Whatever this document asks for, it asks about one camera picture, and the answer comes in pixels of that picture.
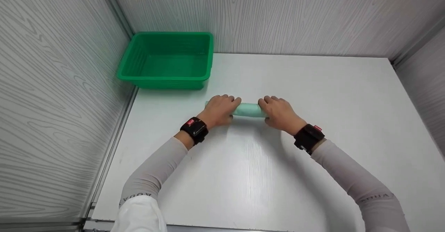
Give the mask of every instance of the person's left hand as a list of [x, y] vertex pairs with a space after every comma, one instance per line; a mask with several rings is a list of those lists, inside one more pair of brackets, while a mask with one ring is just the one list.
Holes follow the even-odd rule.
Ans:
[[240, 105], [241, 98], [228, 95], [217, 95], [210, 99], [204, 110], [196, 117], [201, 119], [210, 130], [215, 126], [229, 125], [232, 122], [232, 113]]

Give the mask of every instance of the green plastic basket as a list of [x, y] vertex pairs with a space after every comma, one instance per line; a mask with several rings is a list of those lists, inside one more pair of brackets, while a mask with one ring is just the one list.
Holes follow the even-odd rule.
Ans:
[[139, 32], [122, 57], [118, 78], [140, 88], [202, 89], [212, 59], [208, 32]]

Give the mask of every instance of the light green cylindrical object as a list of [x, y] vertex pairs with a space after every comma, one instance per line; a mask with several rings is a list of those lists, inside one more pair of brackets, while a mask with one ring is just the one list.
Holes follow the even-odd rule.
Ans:
[[255, 103], [242, 103], [232, 113], [234, 116], [247, 116], [247, 117], [261, 117], [266, 118], [267, 114], [264, 113], [258, 104]]

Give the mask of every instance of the red tag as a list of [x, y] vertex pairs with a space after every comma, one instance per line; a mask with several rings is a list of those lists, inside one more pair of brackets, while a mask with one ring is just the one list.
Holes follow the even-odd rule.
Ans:
[[188, 126], [192, 125], [192, 123], [194, 123], [194, 120], [193, 120], [193, 119], [190, 119], [190, 120], [187, 121], [187, 125], [188, 125]]

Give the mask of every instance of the hand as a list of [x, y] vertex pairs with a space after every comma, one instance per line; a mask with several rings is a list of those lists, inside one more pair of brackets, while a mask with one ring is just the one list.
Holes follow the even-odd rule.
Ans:
[[240, 105], [241, 98], [222, 95], [214, 96], [205, 106], [204, 110], [197, 115], [210, 130], [215, 126], [229, 125], [232, 122], [232, 113]]
[[292, 109], [291, 105], [284, 99], [275, 96], [265, 96], [258, 100], [258, 105], [268, 118], [264, 121], [272, 128], [287, 132], [294, 136], [306, 126], [307, 122], [301, 119]]

